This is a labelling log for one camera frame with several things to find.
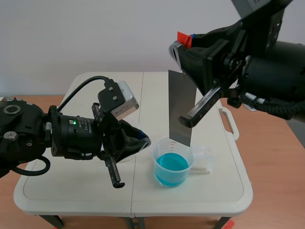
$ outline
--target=cup handle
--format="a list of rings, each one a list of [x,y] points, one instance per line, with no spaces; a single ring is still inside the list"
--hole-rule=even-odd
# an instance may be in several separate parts
[[[207,153],[210,153],[211,150],[209,147],[199,146],[194,149],[194,158],[195,164],[198,164],[199,158],[204,158],[206,160],[205,170],[208,173],[212,173],[215,167],[215,158]]]

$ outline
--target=red object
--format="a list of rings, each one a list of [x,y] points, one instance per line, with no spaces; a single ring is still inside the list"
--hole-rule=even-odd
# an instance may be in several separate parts
[[[222,229],[232,229],[235,223],[232,220],[229,220]]]
[[[177,41],[181,44],[183,44],[186,48],[191,48],[192,46],[192,36],[186,35],[182,32],[178,31],[177,35]]]

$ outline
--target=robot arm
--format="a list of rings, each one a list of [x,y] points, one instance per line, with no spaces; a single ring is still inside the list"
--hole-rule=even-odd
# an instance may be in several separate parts
[[[178,35],[170,55],[203,95],[179,118],[184,126],[194,127],[220,98],[235,108],[244,103],[284,119],[303,119],[305,46],[277,41],[291,1],[233,0],[242,17],[236,24]]]
[[[61,109],[86,84],[104,80],[99,103],[92,105],[93,118],[67,116]],[[0,104],[0,177],[10,170],[39,176],[50,169],[49,160],[42,156],[51,148],[52,156],[73,160],[91,160],[95,156],[105,161],[112,185],[123,187],[116,163],[150,145],[149,137],[122,120],[138,109],[138,104],[124,82],[114,82],[95,76],[83,82],[57,108],[51,106],[45,114],[38,106],[21,99]],[[17,168],[19,164],[42,160],[46,167],[40,171]]]

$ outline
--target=wooden floor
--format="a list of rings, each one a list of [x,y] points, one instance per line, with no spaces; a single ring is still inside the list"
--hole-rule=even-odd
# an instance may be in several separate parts
[[[62,96],[23,97],[46,112]],[[254,190],[250,208],[233,218],[234,229],[305,228],[305,150],[285,121],[243,107],[233,108],[240,131],[237,146]],[[0,179],[0,229],[51,229],[37,216],[28,216],[13,201],[19,175],[10,172]],[[108,217],[62,217],[65,229],[126,229],[124,220]],[[155,217],[147,229],[212,229],[217,218]]]

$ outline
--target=white wall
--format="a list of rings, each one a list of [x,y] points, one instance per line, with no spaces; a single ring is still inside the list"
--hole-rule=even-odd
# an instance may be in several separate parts
[[[280,40],[305,43],[305,1],[286,10]],[[2,0],[0,95],[64,94],[93,71],[177,69],[177,31],[239,20],[230,0]]]

